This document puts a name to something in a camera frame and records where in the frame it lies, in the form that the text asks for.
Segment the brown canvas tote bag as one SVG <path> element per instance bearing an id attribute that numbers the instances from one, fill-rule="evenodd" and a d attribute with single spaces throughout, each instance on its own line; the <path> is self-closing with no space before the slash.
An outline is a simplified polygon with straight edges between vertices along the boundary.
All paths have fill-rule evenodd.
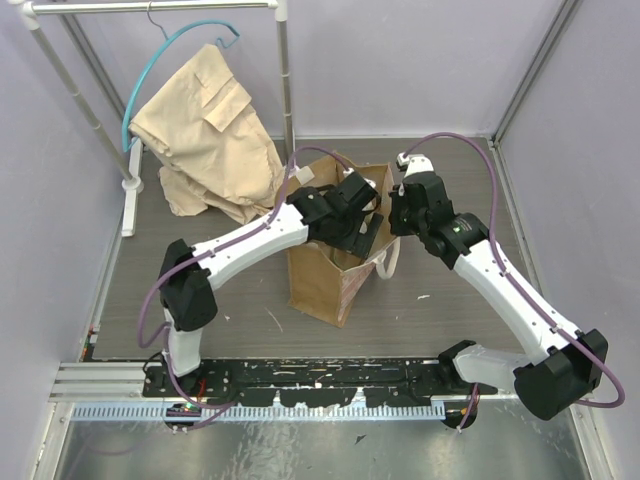
<path id="1" fill-rule="evenodd" d="M 337 327 L 343 327 L 356 294 L 365 280 L 375 272 L 388 280 L 395 273 L 400 254 L 400 239 L 390 232 L 388 217 L 393 186 L 391 167 L 387 164 L 357 166 L 351 161 L 341 165 L 325 155 L 289 175 L 283 191 L 291 194 L 300 187 L 336 185 L 348 170 L 360 173 L 375 183 L 380 194 L 376 212 L 383 217 L 369 256 L 360 259 L 347 252 L 311 241 L 287 250 L 290 285 L 289 304 L 297 310 Z"/>

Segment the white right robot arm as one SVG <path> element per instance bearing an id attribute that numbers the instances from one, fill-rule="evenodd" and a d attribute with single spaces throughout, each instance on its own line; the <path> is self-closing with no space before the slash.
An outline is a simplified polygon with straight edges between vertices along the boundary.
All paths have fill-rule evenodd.
<path id="1" fill-rule="evenodd" d="M 537 418 L 549 420 L 600 383 L 608 342 L 582 332 L 552 308 L 508 261 L 472 213 L 457 213 L 443 180 L 432 171 L 405 176 L 390 192 L 391 230 L 415 235 L 427 252 L 472 285 L 505 322 L 524 352 L 486 349 L 464 341 L 445 351 L 438 370 L 444 390 L 472 383 L 515 392 Z"/>

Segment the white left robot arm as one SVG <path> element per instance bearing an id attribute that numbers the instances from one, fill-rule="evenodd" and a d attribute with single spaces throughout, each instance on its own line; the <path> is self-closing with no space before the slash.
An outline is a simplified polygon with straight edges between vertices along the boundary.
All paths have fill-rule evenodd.
<path id="1" fill-rule="evenodd" d="M 218 313 L 216 290 L 259 261 L 311 241 L 366 259 L 382 224 L 380 203 L 376 183 L 348 169 L 338 184 L 301 186 L 273 212 L 214 240 L 173 242 L 159 277 L 169 323 L 165 385 L 178 396 L 199 387 L 201 337 Z"/>

